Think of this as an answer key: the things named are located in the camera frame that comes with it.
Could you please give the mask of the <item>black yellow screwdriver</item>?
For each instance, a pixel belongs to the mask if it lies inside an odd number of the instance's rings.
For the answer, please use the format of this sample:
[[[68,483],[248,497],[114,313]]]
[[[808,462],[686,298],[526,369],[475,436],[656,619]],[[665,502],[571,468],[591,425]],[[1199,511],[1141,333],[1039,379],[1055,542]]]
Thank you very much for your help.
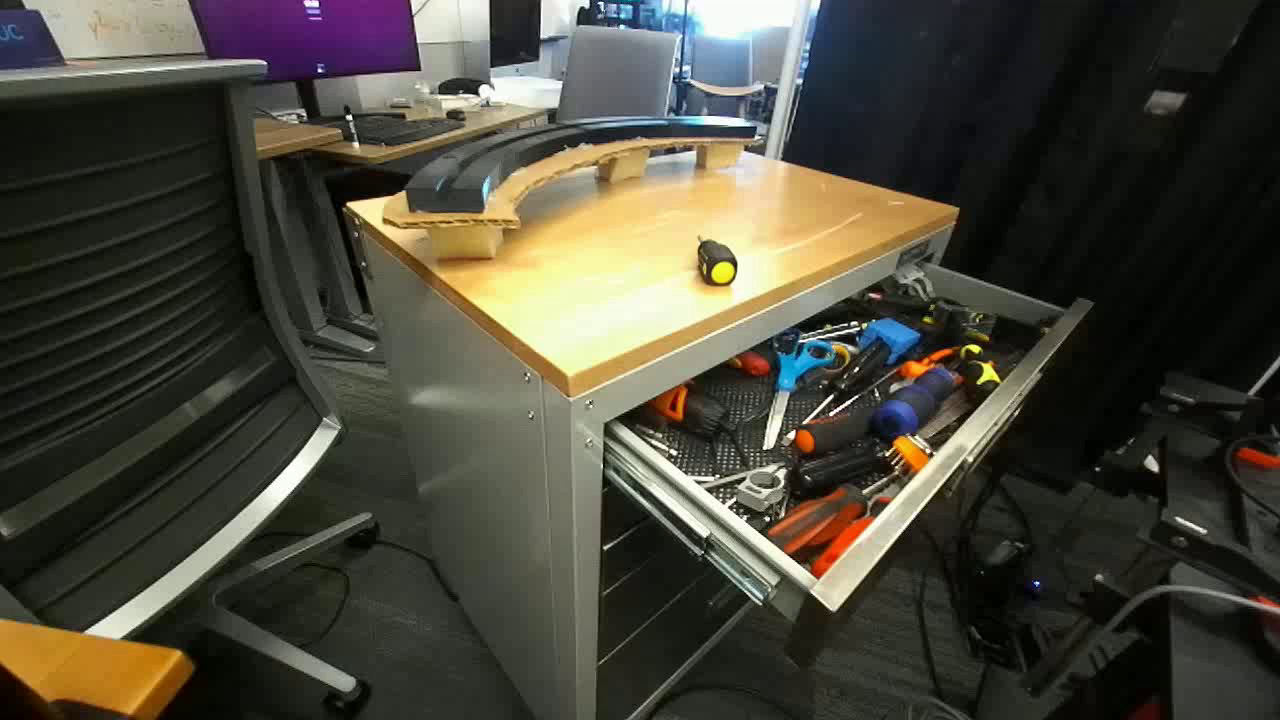
[[[737,271],[741,271],[741,261],[737,261],[737,252],[728,245],[699,239],[698,245],[698,271],[699,271],[705,285],[728,289],[737,280]]]

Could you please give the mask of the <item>grey tool drawer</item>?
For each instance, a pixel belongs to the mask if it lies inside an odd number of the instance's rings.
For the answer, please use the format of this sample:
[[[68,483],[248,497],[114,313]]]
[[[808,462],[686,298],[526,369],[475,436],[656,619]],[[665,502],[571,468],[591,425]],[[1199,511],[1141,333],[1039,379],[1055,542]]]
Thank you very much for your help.
[[[935,492],[999,444],[1085,317],[1081,298],[903,263],[611,420],[603,476],[741,595],[786,616],[839,606]],[[762,448],[777,347],[795,335],[823,335],[835,363],[801,379],[782,438]],[[839,452],[794,448],[801,425],[878,413],[927,369],[952,369],[959,386],[921,433],[884,438],[870,420]]]

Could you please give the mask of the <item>orange black screwdriver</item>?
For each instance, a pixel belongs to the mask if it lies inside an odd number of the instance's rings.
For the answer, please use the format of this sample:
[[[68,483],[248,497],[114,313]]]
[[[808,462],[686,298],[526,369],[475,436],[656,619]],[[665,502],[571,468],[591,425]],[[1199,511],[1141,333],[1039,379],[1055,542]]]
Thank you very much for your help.
[[[839,452],[870,433],[870,420],[874,420],[870,403],[857,403],[839,417],[822,417],[822,420],[795,426],[794,448],[801,455]]]

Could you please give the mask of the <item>grey metal tool cabinet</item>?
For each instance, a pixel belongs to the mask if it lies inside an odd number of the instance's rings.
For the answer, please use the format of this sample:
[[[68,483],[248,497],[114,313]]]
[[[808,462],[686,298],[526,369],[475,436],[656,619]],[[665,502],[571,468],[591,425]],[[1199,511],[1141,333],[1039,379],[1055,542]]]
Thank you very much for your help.
[[[941,245],[957,210],[741,157],[571,170],[522,205],[491,261],[435,261],[356,198],[369,293],[427,547],[537,720],[595,715],[603,425]],[[741,271],[714,289],[698,245]]]

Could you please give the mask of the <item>curved black wooden track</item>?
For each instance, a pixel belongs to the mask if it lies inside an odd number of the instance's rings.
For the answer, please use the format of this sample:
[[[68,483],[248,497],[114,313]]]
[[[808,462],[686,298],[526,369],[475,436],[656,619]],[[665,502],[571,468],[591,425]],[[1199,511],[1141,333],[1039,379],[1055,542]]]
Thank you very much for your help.
[[[758,139],[731,116],[579,116],[455,144],[413,170],[383,205],[392,228],[420,228],[435,261],[491,261],[522,228],[522,205],[571,170],[599,182],[635,180],[656,152],[691,152],[699,168],[731,164]]]

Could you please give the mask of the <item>black keyboard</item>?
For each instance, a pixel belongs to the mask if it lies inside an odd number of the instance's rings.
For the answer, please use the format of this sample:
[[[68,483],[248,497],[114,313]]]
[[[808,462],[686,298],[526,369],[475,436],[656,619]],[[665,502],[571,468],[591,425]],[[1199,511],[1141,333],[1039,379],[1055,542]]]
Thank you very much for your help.
[[[427,139],[439,131],[455,131],[464,120],[403,120],[403,116],[325,116],[315,122],[342,126],[344,139],[362,139],[362,144],[413,144],[413,139]]]

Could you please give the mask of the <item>purple screen monitor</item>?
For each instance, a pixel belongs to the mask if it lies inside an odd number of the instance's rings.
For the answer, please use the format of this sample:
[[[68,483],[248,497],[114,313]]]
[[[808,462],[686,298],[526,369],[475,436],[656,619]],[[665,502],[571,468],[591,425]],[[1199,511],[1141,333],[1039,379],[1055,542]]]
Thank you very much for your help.
[[[266,58],[274,79],[413,70],[410,0],[187,0],[213,58]]]

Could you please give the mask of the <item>black mesh office chair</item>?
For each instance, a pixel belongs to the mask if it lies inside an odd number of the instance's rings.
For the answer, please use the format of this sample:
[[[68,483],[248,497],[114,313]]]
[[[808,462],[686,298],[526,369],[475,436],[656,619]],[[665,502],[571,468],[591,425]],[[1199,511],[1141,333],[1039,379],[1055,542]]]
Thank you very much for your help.
[[[369,511],[246,547],[342,436],[274,289],[257,58],[0,77],[0,592],[12,619],[131,640],[171,616],[325,686],[369,685],[229,606]]]

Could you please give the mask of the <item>black curtain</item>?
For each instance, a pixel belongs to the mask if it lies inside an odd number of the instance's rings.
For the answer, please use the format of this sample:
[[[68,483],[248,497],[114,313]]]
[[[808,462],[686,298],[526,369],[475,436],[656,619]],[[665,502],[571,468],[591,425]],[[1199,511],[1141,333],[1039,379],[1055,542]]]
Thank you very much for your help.
[[[1280,0],[822,0],[788,157],[950,198],[952,269],[1094,305],[999,448],[1024,476],[1280,351]]]

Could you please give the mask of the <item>blue handled scissors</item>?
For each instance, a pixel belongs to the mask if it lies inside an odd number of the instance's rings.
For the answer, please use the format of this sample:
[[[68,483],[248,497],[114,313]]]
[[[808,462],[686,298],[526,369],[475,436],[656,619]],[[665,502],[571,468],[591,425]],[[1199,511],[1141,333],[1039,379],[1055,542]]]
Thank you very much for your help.
[[[762,448],[773,448],[782,438],[782,426],[788,420],[788,400],[801,386],[801,379],[834,363],[835,363],[835,347],[823,335],[795,335],[794,342],[777,347],[777,392],[764,417]]]

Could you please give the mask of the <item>blue handled screwdriver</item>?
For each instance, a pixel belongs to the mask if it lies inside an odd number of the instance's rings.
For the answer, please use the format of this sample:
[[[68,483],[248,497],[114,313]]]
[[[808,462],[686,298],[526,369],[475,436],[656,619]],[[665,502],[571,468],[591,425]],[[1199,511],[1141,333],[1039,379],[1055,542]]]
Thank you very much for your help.
[[[874,433],[884,438],[921,433],[957,386],[959,377],[952,369],[927,369],[878,403]]]

